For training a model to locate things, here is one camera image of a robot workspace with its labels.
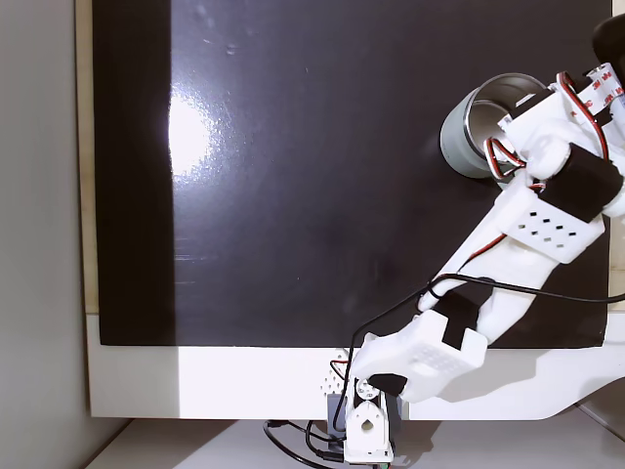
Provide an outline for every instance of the robotic arm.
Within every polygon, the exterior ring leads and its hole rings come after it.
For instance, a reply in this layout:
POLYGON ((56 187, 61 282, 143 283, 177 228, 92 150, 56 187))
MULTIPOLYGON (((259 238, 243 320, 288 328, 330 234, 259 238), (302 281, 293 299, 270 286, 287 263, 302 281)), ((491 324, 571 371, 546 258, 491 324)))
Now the robotic arm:
POLYGON ((377 440, 363 426, 384 416, 386 401, 372 405, 357 389, 375 383, 376 397, 411 403, 438 395, 454 378, 482 366, 487 346, 523 317, 535 297, 494 287, 475 303, 459 293, 462 279, 442 276, 540 289, 558 264, 574 261, 604 232, 604 215, 625 216, 625 41, 616 37, 624 22, 617 17, 595 33, 605 64, 576 81, 559 73, 499 122, 504 139, 484 143, 493 176, 508 184, 417 300, 421 314, 399 332, 365 337, 348 383, 346 461, 393 457, 388 424, 375 433, 377 440), (446 336, 447 314, 454 310, 477 316, 476 329, 466 328, 455 341, 446 336))

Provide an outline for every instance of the black tabletop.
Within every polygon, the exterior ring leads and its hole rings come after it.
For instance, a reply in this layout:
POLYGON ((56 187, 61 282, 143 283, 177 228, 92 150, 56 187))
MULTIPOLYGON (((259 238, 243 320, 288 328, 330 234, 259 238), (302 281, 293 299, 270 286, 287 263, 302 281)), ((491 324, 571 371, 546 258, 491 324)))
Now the black tabletop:
MULTIPOLYGON (((94 0, 106 345, 345 346, 490 209, 446 115, 486 79, 597 63, 610 0, 94 0)), ((606 295, 607 236, 546 288, 606 295)), ((407 307, 375 331, 405 325, 407 307)), ((601 344, 539 299, 498 347, 601 344)))

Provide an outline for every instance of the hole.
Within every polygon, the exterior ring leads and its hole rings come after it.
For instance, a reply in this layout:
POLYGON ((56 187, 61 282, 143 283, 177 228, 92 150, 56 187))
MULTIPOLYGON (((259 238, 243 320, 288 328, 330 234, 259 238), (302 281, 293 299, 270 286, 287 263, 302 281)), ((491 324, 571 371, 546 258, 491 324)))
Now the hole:
POLYGON ((364 422, 362 422, 360 428, 364 433, 370 432, 371 430, 373 430, 373 422, 367 418, 364 422))

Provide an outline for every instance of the cylindrical metal container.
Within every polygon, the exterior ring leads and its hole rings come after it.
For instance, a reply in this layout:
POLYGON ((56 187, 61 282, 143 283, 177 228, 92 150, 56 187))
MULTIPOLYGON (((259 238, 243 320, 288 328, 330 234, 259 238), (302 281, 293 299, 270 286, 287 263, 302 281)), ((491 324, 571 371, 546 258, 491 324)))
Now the cylindrical metal container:
POLYGON ((497 122, 522 98, 544 88, 529 75, 504 73, 471 92, 447 115, 440 129, 440 149, 449 166, 469 178, 490 177, 484 141, 489 137, 503 141, 497 122))

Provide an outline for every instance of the white floor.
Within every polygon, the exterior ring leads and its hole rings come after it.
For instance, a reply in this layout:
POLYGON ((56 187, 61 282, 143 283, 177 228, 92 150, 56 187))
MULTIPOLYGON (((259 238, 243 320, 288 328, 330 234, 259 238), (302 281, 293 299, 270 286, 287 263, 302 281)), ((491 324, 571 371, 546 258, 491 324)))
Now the white floor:
MULTIPOLYGON (((275 430, 307 453, 303 435, 275 430)), ((572 407, 547 420, 405 422, 393 467, 622 469, 625 443, 572 407)), ((262 421, 135 420, 88 469, 302 469, 263 434, 262 421)))

